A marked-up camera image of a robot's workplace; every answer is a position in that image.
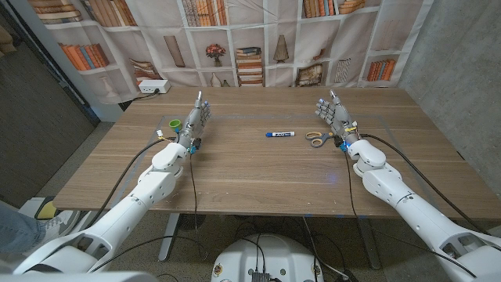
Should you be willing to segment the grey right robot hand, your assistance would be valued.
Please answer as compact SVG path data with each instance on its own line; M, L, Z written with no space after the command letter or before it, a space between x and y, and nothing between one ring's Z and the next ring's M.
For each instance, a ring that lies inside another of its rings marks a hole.
M320 99L315 113L330 126L334 135L339 136L346 146L350 146L360 140L357 123L333 89L330 90L330 98L331 101Z

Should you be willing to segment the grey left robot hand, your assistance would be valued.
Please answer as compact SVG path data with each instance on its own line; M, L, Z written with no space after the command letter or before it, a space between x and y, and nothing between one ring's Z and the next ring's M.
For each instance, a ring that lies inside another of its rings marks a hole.
M195 139L200 138L207 120L211 116L211 106L203 98L201 90L198 91L195 100L194 108L191 110L187 118L182 123L179 131L177 143L184 146L186 149L192 146Z

